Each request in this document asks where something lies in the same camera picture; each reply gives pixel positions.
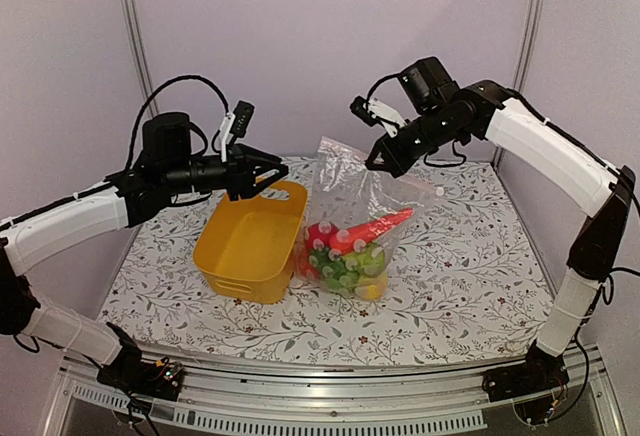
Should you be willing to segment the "orange toy carrot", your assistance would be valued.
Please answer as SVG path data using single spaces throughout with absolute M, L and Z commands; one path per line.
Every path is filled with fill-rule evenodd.
M 358 226 L 340 229 L 330 237 L 329 248 L 341 255 L 362 252 L 368 244 L 408 221 L 413 213 L 412 208 L 403 208 Z

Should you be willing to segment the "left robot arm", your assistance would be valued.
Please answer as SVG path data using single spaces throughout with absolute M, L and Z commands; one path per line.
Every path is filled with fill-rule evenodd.
M 1 223 L 1 332 L 52 343 L 83 354 L 128 390 L 148 382 L 136 343 L 122 330 L 36 297 L 26 278 L 39 263 L 102 234 L 133 228 L 174 206 L 174 197 L 223 190 L 232 201 L 250 199 L 283 179 L 282 159 L 235 142 L 219 153 L 195 153 L 199 128 L 170 112 L 144 123 L 137 161 L 87 190 Z

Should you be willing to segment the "green toy grapes bunch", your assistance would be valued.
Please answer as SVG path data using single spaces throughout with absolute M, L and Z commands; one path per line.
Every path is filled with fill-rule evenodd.
M 329 258 L 329 252 L 326 249 L 312 249 L 308 256 L 308 262 L 315 274 L 326 284 L 327 287 L 343 287 L 340 279 L 343 276 L 346 276 L 348 271 L 341 259 L 337 259 L 335 261 L 331 260 Z

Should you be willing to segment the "red toy apple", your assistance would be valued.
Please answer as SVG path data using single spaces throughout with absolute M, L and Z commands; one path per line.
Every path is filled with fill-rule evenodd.
M 320 221 L 309 225 L 304 230 L 305 247 L 311 250 L 323 250 L 329 245 L 332 235 L 338 227 L 329 221 Z

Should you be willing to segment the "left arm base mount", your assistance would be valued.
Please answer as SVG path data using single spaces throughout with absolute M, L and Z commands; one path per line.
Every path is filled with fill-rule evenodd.
M 137 355 L 125 355 L 102 366 L 98 370 L 97 382 L 127 395 L 177 401 L 184 376 L 184 365 L 168 357 L 148 362 Z

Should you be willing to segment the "clear zip top bag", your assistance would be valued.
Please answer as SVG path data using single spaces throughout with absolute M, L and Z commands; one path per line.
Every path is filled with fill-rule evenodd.
M 366 246 L 380 246 L 384 249 L 386 268 L 377 277 L 360 277 L 357 273 L 347 270 L 347 275 L 340 279 L 343 284 L 340 288 L 327 287 L 317 275 L 313 280 L 302 278 L 322 290 L 351 298 L 359 298 L 355 294 L 355 288 L 371 280 L 383 276 L 388 281 L 387 268 L 394 251 L 399 247 L 403 232 L 412 223 L 418 223 L 433 203 L 444 196 L 443 188 L 417 177 L 404 175 L 394 178 L 384 172 L 370 171 L 365 166 L 365 159 L 364 153 L 351 146 L 327 137 L 321 139 L 308 209 L 298 241 L 305 244 L 305 228 L 320 221 L 329 221 L 340 230 L 358 226 L 403 208 L 410 207 L 414 210 L 408 221 Z M 324 249 L 329 252 L 331 260 L 341 259 L 344 262 L 343 257 L 346 254 L 341 255 L 331 250 L 329 245 Z

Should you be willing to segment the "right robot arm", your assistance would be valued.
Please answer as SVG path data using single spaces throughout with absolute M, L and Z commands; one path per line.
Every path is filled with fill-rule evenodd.
M 548 319 L 517 371 L 517 383 L 537 392 L 552 380 L 557 361 L 586 320 L 614 263 L 634 203 L 635 175 L 597 156 L 543 117 L 516 90 L 491 80 L 461 87 L 436 57 L 392 74 L 413 105 L 408 120 L 372 92 L 350 110 L 386 133 L 373 146 L 366 166 L 394 177 L 448 143 L 486 140 L 529 164 L 559 187 L 585 214 L 572 244 L 566 275 Z

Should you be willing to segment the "yellow toy lemon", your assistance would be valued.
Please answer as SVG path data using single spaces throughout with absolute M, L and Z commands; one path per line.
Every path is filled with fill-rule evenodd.
M 376 300 L 386 292 L 388 281 L 381 276 L 367 284 L 355 288 L 355 294 L 363 300 Z

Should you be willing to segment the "green toy cabbage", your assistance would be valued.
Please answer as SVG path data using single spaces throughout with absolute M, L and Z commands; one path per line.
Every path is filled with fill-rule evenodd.
M 367 247 L 363 252 L 351 252 L 343 257 L 346 269 L 360 277 L 374 278 L 386 268 L 386 256 L 380 246 Z

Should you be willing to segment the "yellow plastic basket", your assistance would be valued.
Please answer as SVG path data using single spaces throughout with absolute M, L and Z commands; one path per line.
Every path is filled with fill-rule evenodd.
M 193 252 L 196 268 L 217 294 L 259 304 L 281 301 L 294 271 L 291 253 L 304 216 L 308 193 L 291 181 L 248 200 L 223 196 Z

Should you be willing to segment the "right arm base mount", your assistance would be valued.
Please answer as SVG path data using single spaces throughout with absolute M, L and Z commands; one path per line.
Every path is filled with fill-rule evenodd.
M 483 374 L 482 389 L 491 402 L 511 400 L 525 424 L 548 423 L 566 395 L 569 376 L 562 357 L 533 358 Z

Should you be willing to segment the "red toy tomato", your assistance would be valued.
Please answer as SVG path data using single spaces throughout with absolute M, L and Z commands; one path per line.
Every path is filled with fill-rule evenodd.
M 303 242 L 296 243 L 294 256 L 296 263 L 296 275 L 307 280 L 315 279 L 316 270 L 309 262 L 310 253 Z

